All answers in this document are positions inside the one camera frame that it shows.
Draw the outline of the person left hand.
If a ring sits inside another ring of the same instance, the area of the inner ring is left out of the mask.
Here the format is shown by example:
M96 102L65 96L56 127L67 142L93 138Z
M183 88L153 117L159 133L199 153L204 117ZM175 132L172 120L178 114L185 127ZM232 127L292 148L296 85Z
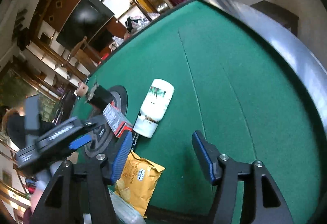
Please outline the person left hand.
M51 164L48 169L44 169L38 173L36 173L36 190L32 194L30 198L31 203L31 212L33 213L44 190L46 189L47 185L51 181L53 175L58 170L59 166L61 165L62 161L57 161Z

